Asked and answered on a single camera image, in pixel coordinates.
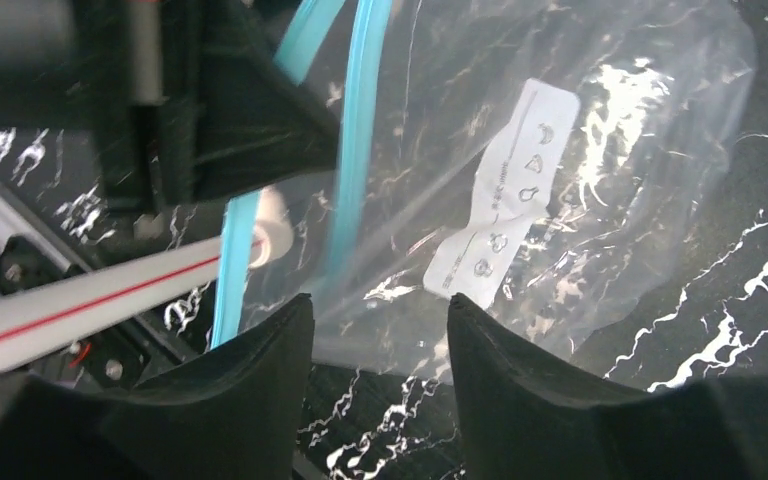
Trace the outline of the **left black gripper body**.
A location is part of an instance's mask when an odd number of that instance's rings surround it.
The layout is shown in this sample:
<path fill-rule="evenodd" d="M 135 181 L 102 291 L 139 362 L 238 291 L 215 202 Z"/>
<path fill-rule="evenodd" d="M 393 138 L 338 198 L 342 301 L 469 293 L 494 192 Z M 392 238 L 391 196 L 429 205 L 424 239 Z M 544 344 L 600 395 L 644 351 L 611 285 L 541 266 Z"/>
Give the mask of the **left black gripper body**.
<path fill-rule="evenodd" d="M 0 127 L 89 133 L 108 207 L 192 199 L 192 5 L 0 1 Z"/>

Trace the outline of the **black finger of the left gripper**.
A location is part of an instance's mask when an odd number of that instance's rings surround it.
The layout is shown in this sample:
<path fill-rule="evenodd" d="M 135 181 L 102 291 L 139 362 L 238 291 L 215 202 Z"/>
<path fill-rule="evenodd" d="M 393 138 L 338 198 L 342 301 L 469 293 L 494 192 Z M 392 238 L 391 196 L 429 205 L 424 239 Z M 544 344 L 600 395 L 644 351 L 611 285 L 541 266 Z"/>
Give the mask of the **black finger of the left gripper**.
<path fill-rule="evenodd" d="M 167 204 L 247 193 L 336 166 L 338 124 L 273 61 L 297 1 L 163 1 L 159 192 Z"/>

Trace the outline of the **clear zip top bag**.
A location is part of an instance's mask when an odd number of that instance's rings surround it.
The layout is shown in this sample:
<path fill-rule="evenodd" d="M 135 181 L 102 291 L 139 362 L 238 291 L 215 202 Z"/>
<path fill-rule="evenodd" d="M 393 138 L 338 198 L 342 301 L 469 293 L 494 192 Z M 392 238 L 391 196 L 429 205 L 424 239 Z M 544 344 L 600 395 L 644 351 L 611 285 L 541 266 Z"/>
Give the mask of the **clear zip top bag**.
<path fill-rule="evenodd" d="M 299 293 L 322 363 L 449 381 L 464 294 L 561 358 L 662 284 L 756 70 L 727 1 L 303 1 L 337 163 L 232 200 L 211 346 Z"/>

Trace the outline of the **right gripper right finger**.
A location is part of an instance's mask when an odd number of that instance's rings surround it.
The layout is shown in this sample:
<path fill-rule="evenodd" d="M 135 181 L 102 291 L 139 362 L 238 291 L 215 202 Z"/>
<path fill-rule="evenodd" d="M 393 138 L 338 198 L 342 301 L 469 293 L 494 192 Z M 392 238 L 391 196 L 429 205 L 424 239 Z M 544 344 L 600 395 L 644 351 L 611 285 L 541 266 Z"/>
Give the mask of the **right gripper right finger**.
<path fill-rule="evenodd" d="M 472 479 L 768 479 L 768 377 L 647 393 L 548 353 L 462 294 L 447 337 Z"/>

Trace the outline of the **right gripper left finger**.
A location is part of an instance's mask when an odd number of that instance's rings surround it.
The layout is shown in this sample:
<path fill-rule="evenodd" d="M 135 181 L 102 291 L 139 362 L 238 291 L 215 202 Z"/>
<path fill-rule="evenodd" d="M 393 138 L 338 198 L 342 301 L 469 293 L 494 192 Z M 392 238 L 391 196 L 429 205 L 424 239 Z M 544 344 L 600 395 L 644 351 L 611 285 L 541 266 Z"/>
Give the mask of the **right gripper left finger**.
<path fill-rule="evenodd" d="M 0 479 L 290 479 L 311 298 L 128 392 L 0 374 Z"/>

